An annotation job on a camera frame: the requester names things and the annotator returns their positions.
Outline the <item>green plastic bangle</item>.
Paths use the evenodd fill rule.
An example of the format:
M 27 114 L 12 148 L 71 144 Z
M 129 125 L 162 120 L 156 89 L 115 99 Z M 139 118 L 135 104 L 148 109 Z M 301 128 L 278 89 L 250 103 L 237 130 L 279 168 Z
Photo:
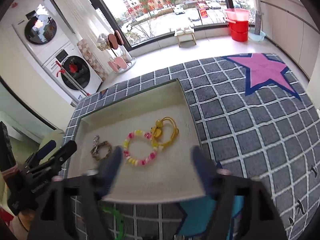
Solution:
M 101 209 L 104 211 L 104 213 L 113 215 L 113 217 L 116 219 L 116 222 L 114 222 L 115 226 L 119 225 L 119 230 L 117 232 L 115 240 L 124 239 L 124 237 L 126 236 L 126 222 L 123 215 L 115 207 L 102 205 Z

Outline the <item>lower white washing machine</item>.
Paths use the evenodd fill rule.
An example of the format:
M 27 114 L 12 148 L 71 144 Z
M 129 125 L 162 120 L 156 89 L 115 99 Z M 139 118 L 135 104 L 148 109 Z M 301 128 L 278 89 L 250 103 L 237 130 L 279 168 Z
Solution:
M 51 56 L 43 65 L 44 69 L 51 75 L 57 85 L 71 98 L 75 103 L 86 96 L 77 90 L 67 78 L 59 73 L 60 67 L 55 63 L 59 61 L 60 64 L 67 70 L 73 79 L 90 95 L 96 93 L 102 84 L 102 79 L 87 63 L 79 49 L 71 44 L 66 43 L 53 56 Z

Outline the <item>checkered folded board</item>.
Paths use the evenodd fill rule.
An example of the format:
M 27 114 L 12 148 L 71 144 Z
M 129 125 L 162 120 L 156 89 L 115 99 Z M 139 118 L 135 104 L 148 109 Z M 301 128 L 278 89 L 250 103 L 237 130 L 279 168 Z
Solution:
M 83 55 L 87 63 L 93 68 L 98 76 L 105 81 L 108 77 L 106 70 L 103 68 L 97 57 L 91 52 L 89 45 L 85 39 L 82 39 L 77 43 L 77 47 Z

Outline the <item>shoe drying rack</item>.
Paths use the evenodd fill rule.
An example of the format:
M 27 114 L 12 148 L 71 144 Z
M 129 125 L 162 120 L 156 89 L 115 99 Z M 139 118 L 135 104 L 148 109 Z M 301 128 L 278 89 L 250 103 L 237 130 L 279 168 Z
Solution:
M 125 49 L 123 38 L 117 30 L 110 34 L 100 34 L 97 48 L 101 51 L 108 50 L 111 53 L 108 65 L 116 74 L 126 72 L 136 64 L 136 58 Z

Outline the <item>grey checked star blanket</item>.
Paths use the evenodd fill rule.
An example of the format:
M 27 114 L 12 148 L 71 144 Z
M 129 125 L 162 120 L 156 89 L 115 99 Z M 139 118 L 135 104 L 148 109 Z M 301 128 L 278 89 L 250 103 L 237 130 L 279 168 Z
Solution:
M 244 177 L 259 176 L 270 190 L 289 239 L 297 239 L 319 206 L 319 116 L 293 71 L 292 91 L 267 80 L 250 88 L 247 67 L 234 56 L 211 57 L 159 69 L 82 99 L 63 141 L 80 118 L 136 92 L 178 79 L 209 157 Z M 316 167 L 315 178 L 310 171 Z M 297 200 L 306 213 L 296 214 Z

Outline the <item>upper white dryer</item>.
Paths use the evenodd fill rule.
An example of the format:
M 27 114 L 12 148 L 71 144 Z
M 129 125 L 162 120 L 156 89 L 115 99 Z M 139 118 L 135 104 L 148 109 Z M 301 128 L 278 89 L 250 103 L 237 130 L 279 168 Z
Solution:
M 71 41 L 60 27 L 62 19 L 51 0 L 38 3 L 12 27 L 39 65 L 44 66 Z

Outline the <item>light blue basin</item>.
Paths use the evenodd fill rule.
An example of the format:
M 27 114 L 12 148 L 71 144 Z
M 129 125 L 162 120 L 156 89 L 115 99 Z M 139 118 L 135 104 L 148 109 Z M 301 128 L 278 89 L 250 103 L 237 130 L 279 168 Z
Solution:
M 264 40 L 266 34 L 261 31 L 260 34 L 255 34 L 253 29 L 250 29 L 248 32 L 248 38 L 255 42 L 261 42 Z

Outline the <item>red bucket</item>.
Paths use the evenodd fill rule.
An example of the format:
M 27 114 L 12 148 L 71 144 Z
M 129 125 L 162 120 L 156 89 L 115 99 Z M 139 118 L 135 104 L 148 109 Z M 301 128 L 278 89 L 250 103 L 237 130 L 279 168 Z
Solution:
M 238 42 L 248 41 L 249 22 L 236 21 L 226 18 L 228 30 L 231 38 Z

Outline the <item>white cabinet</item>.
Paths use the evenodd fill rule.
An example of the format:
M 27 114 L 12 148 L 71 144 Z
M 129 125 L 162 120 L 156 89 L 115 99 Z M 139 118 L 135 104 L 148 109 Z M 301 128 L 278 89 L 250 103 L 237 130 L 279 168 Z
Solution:
M 319 30 L 300 0 L 260 0 L 262 30 L 311 78 Z

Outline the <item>pink basin on bucket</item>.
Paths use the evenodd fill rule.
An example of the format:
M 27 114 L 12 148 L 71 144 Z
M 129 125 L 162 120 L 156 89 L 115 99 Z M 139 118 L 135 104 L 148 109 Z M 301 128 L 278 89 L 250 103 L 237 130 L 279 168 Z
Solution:
M 224 10 L 229 21 L 249 21 L 249 10 L 242 8 L 228 8 Z

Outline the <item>red handled mop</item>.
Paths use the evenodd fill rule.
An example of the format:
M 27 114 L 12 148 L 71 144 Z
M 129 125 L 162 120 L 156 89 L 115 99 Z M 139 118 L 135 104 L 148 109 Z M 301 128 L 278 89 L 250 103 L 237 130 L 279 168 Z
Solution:
M 79 90 L 84 96 L 89 96 L 90 94 L 88 92 L 86 92 L 74 79 L 73 77 L 67 72 L 67 70 L 65 70 L 65 68 L 63 68 L 63 66 L 60 64 L 59 61 L 55 61 L 55 63 L 60 67 L 60 70 L 58 71 L 57 75 L 59 75 L 59 73 L 61 73 L 62 75 L 64 75 L 67 80 L 69 80 L 72 85 Z

